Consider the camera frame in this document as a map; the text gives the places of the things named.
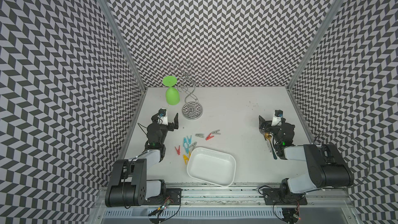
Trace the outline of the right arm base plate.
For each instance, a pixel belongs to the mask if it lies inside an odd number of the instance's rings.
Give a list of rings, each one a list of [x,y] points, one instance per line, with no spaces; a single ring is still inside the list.
[[[293,194],[290,191],[281,192],[276,188],[261,188],[260,193],[264,198],[265,204],[271,205],[308,205],[304,194]]]

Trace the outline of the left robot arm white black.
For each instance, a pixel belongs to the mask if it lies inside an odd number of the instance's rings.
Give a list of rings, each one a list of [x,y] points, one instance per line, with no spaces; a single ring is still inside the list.
[[[179,128],[178,114],[169,122],[167,111],[160,109],[151,117],[147,127],[144,151],[131,159],[117,160],[113,165],[105,195],[107,207],[156,205],[166,201],[164,180],[148,180],[147,171],[160,163],[166,152],[164,144],[168,132]]]

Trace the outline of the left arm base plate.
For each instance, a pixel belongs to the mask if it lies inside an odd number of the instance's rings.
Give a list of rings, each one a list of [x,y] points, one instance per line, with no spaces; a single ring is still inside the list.
[[[169,201],[169,205],[180,205],[181,204],[182,189],[181,188],[170,188],[162,192],[159,196],[145,199],[141,197],[142,205],[153,205],[160,206],[166,201]]]

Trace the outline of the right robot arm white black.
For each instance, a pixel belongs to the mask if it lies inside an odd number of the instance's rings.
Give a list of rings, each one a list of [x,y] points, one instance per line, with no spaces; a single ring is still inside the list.
[[[278,192],[280,198],[354,185],[353,173],[335,145],[294,145],[294,130],[295,125],[286,122],[282,111],[276,111],[272,120],[259,116],[259,131],[267,141],[273,158],[302,161],[307,166],[306,173],[283,179]]]

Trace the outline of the white plastic storage box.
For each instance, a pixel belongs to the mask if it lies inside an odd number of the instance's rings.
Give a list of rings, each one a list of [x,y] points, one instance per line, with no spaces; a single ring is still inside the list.
[[[231,154],[198,147],[191,153],[187,174],[192,179],[226,188],[234,182],[236,166]]]

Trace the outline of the teal clothespin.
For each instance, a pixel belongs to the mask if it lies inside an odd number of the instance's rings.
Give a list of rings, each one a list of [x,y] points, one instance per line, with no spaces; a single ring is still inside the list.
[[[192,142],[192,136],[187,136],[187,142],[189,145],[191,145]]]
[[[183,147],[184,147],[184,149],[185,149],[185,151],[186,151],[186,154],[188,154],[189,153],[189,143],[188,143],[188,140],[187,140],[187,138],[183,138]]]

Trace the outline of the pink clothespin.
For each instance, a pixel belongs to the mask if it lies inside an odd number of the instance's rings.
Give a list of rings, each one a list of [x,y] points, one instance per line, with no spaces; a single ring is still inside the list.
[[[214,136],[213,136],[213,134],[212,133],[210,133],[206,138],[205,138],[205,140],[210,140],[210,139],[212,139]]]
[[[176,150],[177,154],[180,156],[180,146],[175,147],[175,150]]]

